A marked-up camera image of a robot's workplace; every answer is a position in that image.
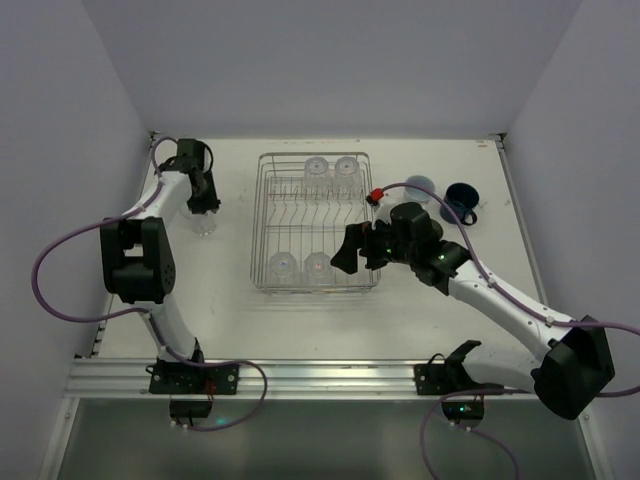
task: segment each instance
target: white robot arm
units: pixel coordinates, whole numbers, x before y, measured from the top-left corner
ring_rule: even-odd
[[[346,227],[344,243],[331,260],[334,267],[355,273],[358,254],[369,269],[407,264],[422,283],[484,313],[530,352],[476,348],[479,341],[467,341],[444,365],[430,363],[417,375],[436,384],[438,394],[495,388],[498,383],[535,392],[554,413],[574,419],[613,378],[604,329],[577,327],[568,315],[498,278],[469,250],[443,240],[441,226],[419,204],[398,203],[381,191],[368,201],[375,222]],[[590,317],[583,321],[595,322]],[[428,387],[423,394],[434,394]]]
[[[140,213],[100,229],[102,264],[107,290],[121,300],[149,313],[141,313],[158,347],[158,359],[178,363],[163,345],[194,361],[202,352],[185,325],[171,293],[176,270],[165,225],[185,203],[193,214],[216,212],[220,206],[211,169],[205,170],[206,145],[194,139],[178,140],[177,154],[160,166],[163,183],[150,188],[130,210]],[[149,322],[153,317],[154,326]]]

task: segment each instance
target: black mounting bracket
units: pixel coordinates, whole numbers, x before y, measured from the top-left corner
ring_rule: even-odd
[[[203,363],[204,355],[199,347],[191,359]],[[240,366],[193,367],[180,362],[158,359],[147,367],[151,374],[149,393],[155,395],[235,395],[238,389]]]
[[[171,400],[169,402],[169,417],[176,422],[185,419],[193,425],[194,418],[207,418],[213,409],[213,402],[208,400]]]
[[[423,395],[446,395],[461,390],[481,390],[485,388],[503,388],[495,383],[476,383],[465,371],[462,362],[467,354],[481,345],[478,340],[467,340],[449,355],[444,363],[428,363],[413,366],[413,380],[416,393]]]

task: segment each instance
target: cable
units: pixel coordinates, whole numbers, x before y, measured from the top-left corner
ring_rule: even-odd
[[[431,460],[429,460],[429,457],[427,455],[427,450],[425,448],[424,434],[427,428],[427,423],[429,422],[429,419],[431,418],[431,416],[435,413],[438,406],[442,404],[445,400],[448,400],[452,397],[461,397],[466,395],[483,395],[483,396],[502,395],[502,394],[512,394],[512,393],[522,394],[522,393],[528,393],[528,392],[525,392],[524,390],[511,389],[511,388],[487,388],[485,390],[480,390],[480,389],[464,390],[461,392],[448,393],[446,395],[441,396],[439,399],[435,401],[433,406],[429,409],[429,411],[427,411],[425,416],[422,418],[422,422],[420,423],[420,453],[422,454],[422,461],[424,462],[425,466],[427,467],[427,470],[429,470],[429,473],[434,478],[434,480],[439,480],[440,477],[436,473],[435,468],[433,467],[433,464],[431,463]],[[511,463],[513,463],[513,468],[515,470],[516,480],[520,478],[520,467],[518,466],[518,461],[516,460],[516,457],[513,454],[513,452],[502,441],[498,440],[493,435],[490,435],[487,432],[483,432],[482,430],[473,429],[471,427],[463,427],[460,425],[454,425],[454,427],[458,428],[459,430],[465,430],[469,433],[478,435],[479,437],[485,438],[490,442],[494,443],[495,445],[497,445],[511,459]]]
[[[383,187],[381,190],[383,192],[386,192],[387,190],[391,190],[392,188],[399,188],[399,187],[410,187],[410,188],[415,188],[417,190],[420,190],[424,193],[426,193],[427,195],[431,196],[432,198],[434,198],[440,205],[442,205],[451,215],[451,217],[455,220],[456,225],[458,227],[458,229],[460,230],[460,233],[462,234],[462,238],[464,240],[464,243],[467,246],[467,250],[469,250],[469,255],[471,256],[471,260],[473,261],[473,263],[475,264],[476,268],[478,269],[478,272],[480,272],[480,275],[482,275],[482,277],[489,282],[491,277],[489,276],[489,273],[487,273],[487,271],[484,269],[484,266],[482,265],[482,262],[480,262],[480,259],[478,258],[478,255],[476,255],[475,250],[473,249],[473,245],[471,245],[471,240],[469,239],[469,236],[467,235],[466,229],[464,228],[464,225],[462,224],[462,222],[458,219],[458,216],[456,215],[456,213],[451,209],[451,207],[442,199],[440,198],[438,195],[436,195],[434,192],[431,192],[423,187],[419,187],[417,185],[411,185],[409,183],[392,183],[391,185],[387,185],[386,187]],[[500,295],[502,295],[503,298],[505,298],[507,301],[511,302],[514,306],[516,306],[517,308],[519,308],[520,310],[522,310],[523,312],[529,314],[530,316],[532,316],[533,318],[535,318],[536,320],[543,322],[545,324],[550,323],[553,326],[556,327],[564,327],[564,328],[609,328],[612,330],[622,330],[625,332],[629,332],[629,333],[633,333],[634,335],[640,336],[640,328],[636,328],[636,327],[631,327],[629,325],[624,325],[622,323],[614,323],[614,322],[578,322],[577,320],[572,320],[569,322],[559,322],[557,320],[553,320],[551,322],[547,322],[547,318],[544,315],[539,314],[538,312],[532,310],[531,308],[529,308],[527,305],[523,304],[520,300],[518,300],[517,298],[515,298],[513,295],[511,295],[508,291],[506,291],[500,284],[496,283],[493,279],[491,279],[490,281],[490,285],[491,288],[494,288]],[[602,398],[617,398],[617,397],[626,397],[629,395],[634,395],[636,393],[640,392],[640,385],[636,386],[636,387],[632,387],[632,388],[628,388],[625,390],[620,390],[617,392],[604,392],[604,393],[600,393],[598,395],[598,397],[602,397]]]
[[[175,138],[165,136],[165,137],[160,137],[151,146],[151,165],[153,165],[153,170],[156,172],[156,175],[158,176],[158,178],[162,178],[162,172],[160,171],[160,167],[158,166],[158,161],[156,160],[156,150],[158,150],[158,147],[160,146],[160,144],[166,141],[171,141],[176,145],[178,144],[178,141]]]
[[[207,150],[207,152],[209,152],[209,158],[211,159],[211,162],[209,162],[209,169],[206,172],[206,173],[209,173],[213,168],[213,150],[211,150],[211,147],[206,143],[204,144],[204,148]]]
[[[429,359],[429,361],[427,362],[427,368],[429,368],[429,367],[431,366],[431,364],[433,363],[433,361],[434,361],[436,358],[438,358],[438,357],[442,357],[442,360],[446,360],[446,359],[447,359],[447,357],[445,357],[443,354],[441,354],[441,353],[436,353],[436,354],[434,354],[434,355]]]
[[[33,262],[33,268],[31,269],[31,290],[33,291],[33,295],[36,297],[36,301],[40,304],[42,308],[44,308],[48,313],[50,313],[54,317],[57,317],[61,320],[64,320],[66,322],[72,322],[72,323],[101,322],[103,320],[109,320],[111,318],[121,317],[122,315],[126,315],[128,313],[145,313],[146,312],[144,308],[131,307],[131,308],[126,308],[124,310],[120,310],[118,312],[108,313],[106,315],[100,315],[98,317],[76,317],[74,315],[67,315],[66,313],[56,310],[44,298],[44,295],[42,295],[42,291],[40,290],[40,283],[39,283],[38,276],[40,274],[40,267],[42,266],[42,262],[55,248],[59,247],[67,240],[71,240],[72,238],[77,237],[82,233],[95,230],[96,228],[100,228],[105,225],[117,223],[122,220],[126,220],[127,218],[133,217],[134,215],[137,215],[138,213],[142,212],[145,208],[147,208],[149,205],[151,205],[151,203],[156,198],[158,198],[158,195],[160,195],[160,191],[162,190],[162,185],[163,185],[162,182],[158,181],[158,185],[155,191],[149,197],[149,199],[142,204],[142,206],[135,208],[130,212],[125,213],[124,215],[120,215],[119,217],[107,218],[106,220],[102,220],[101,222],[92,223],[91,225],[87,225],[85,227],[81,227],[76,230],[73,230],[72,232],[69,232],[66,235],[63,235],[62,237],[58,238],[57,240],[54,240],[49,245],[47,245],[44,248],[44,250],[42,250],[42,252],[40,252],[40,254],[36,257],[35,261]]]
[[[249,367],[255,368],[258,371],[258,373],[260,373],[260,376],[262,377],[262,382],[263,382],[262,394],[260,395],[260,398],[258,399],[258,402],[256,403],[256,405],[251,410],[249,410],[249,412],[247,412],[246,414],[244,414],[239,418],[236,418],[232,422],[225,423],[223,425],[216,425],[215,427],[201,427],[199,425],[190,425],[190,426],[183,425],[183,427],[186,427],[187,430],[195,430],[197,432],[217,432],[219,430],[225,430],[227,428],[234,427],[239,423],[244,422],[245,420],[249,420],[256,413],[258,413],[258,411],[262,408],[262,406],[264,405],[264,399],[267,396],[267,390],[269,389],[269,381],[267,379],[267,374],[265,373],[265,371],[262,369],[260,365],[258,365],[257,363],[251,362],[249,360],[228,360],[228,361],[216,362],[216,363],[193,362],[189,360],[187,357],[180,355],[173,348],[171,348],[171,346],[167,345],[162,335],[162,332],[158,328],[158,324],[155,322],[151,314],[149,314],[149,325],[151,325],[151,329],[153,330],[154,335],[156,336],[156,338],[158,339],[158,342],[161,345],[161,350],[164,349],[169,355],[171,355],[173,358],[175,358],[176,360],[178,360],[180,363],[184,365],[187,365],[189,367],[197,367],[197,368],[227,367],[227,366],[237,365],[237,364],[247,365]]]

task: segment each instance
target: white enclosure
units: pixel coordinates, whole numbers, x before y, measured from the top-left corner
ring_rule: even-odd
[[[86,354],[95,335],[39,308],[33,259],[54,238],[132,204],[148,169],[149,131],[226,139],[232,153],[230,139],[242,137],[475,141],[506,133],[550,304],[640,326],[639,0],[5,3],[1,478],[38,475],[73,355]],[[391,181],[393,171],[374,167]],[[47,298],[80,315],[102,311],[99,259],[95,234],[60,248],[41,275]],[[530,277],[520,280],[533,288]],[[125,337],[120,345],[136,348]],[[609,338],[610,388],[630,387],[636,339]],[[620,479],[640,471],[637,402],[594,402]]]

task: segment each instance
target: transparent cup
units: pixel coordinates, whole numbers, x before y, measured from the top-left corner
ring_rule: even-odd
[[[304,187],[324,192],[331,188],[329,162],[324,157],[311,157],[304,163]]]
[[[213,212],[206,212],[203,215],[191,213],[185,203],[180,209],[180,215],[189,220],[191,230],[201,237],[209,235],[216,229],[216,221]]]
[[[357,193],[362,189],[362,174],[360,165],[355,157],[341,157],[338,159],[333,175],[334,189],[340,193]]]
[[[416,187],[424,188],[428,192],[436,191],[436,186],[428,177],[423,175],[413,175],[405,180],[405,183],[409,185],[415,185]],[[422,208],[425,208],[427,204],[431,201],[431,195],[428,193],[424,193],[422,190],[418,190],[416,188],[405,187],[404,189],[404,201],[405,202],[416,202],[422,205]]]
[[[331,258],[323,252],[314,252],[304,261],[304,280],[309,285],[330,285],[333,281]]]
[[[269,259],[269,283],[295,285],[298,283],[298,273],[298,262],[289,252],[278,252]]]

